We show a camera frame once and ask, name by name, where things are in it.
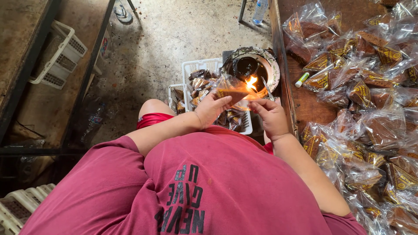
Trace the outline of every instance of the fire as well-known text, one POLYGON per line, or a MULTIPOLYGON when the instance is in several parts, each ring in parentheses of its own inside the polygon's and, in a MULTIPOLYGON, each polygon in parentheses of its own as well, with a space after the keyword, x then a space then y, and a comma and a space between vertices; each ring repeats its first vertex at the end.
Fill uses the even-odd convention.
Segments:
POLYGON ((257 77, 251 76, 251 79, 247 81, 247 87, 253 88, 255 91, 257 91, 255 86, 253 85, 256 81, 257 81, 257 77))

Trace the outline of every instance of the concrete floor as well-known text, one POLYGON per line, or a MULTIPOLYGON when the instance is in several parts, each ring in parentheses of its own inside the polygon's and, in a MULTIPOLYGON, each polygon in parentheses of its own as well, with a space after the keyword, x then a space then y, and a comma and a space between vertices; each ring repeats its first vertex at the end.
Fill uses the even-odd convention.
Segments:
MULTIPOLYGON (((132 13, 127 1, 121 0, 132 13)), ((168 86, 182 82, 181 63, 219 58, 241 46, 272 47, 268 11, 261 27, 252 22, 255 0, 248 0, 238 24, 241 0, 133 0, 140 17, 129 25, 112 13, 110 56, 103 75, 95 76, 86 102, 101 96, 118 110, 107 118, 92 144, 135 130, 148 99, 166 100, 168 86)))

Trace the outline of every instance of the water bottle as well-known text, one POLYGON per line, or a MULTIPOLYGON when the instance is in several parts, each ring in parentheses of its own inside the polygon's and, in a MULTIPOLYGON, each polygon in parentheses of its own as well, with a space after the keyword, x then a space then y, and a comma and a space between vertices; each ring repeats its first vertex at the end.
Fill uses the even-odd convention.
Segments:
POLYGON ((105 117, 106 105, 99 100, 100 97, 89 104, 80 123, 80 133, 82 134, 79 137, 79 142, 86 147, 99 131, 105 117))
POLYGON ((255 25, 260 25, 263 21, 263 16, 265 10, 268 7, 268 0, 257 0, 257 6, 255 7, 254 16, 252 17, 252 22, 255 25))

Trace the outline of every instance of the white glue stick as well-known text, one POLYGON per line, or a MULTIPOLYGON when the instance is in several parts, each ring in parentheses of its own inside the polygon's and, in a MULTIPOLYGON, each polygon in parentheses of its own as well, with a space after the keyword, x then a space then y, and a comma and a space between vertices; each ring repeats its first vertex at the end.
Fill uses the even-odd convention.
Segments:
POLYGON ((295 83, 295 87, 301 87, 302 83, 309 77, 309 73, 305 73, 302 77, 295 83))

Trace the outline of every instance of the red t-shirt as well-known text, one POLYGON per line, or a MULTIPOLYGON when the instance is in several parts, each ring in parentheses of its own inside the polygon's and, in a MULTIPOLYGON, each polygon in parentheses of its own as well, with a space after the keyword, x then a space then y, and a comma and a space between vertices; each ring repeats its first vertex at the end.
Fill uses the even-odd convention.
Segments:
POLYGON ((366 235, 351 213, 321 214, 280 158, 204 132, 163 141, 145 159, 126 136, 94 146, 20 234, 159 233, 366 235))

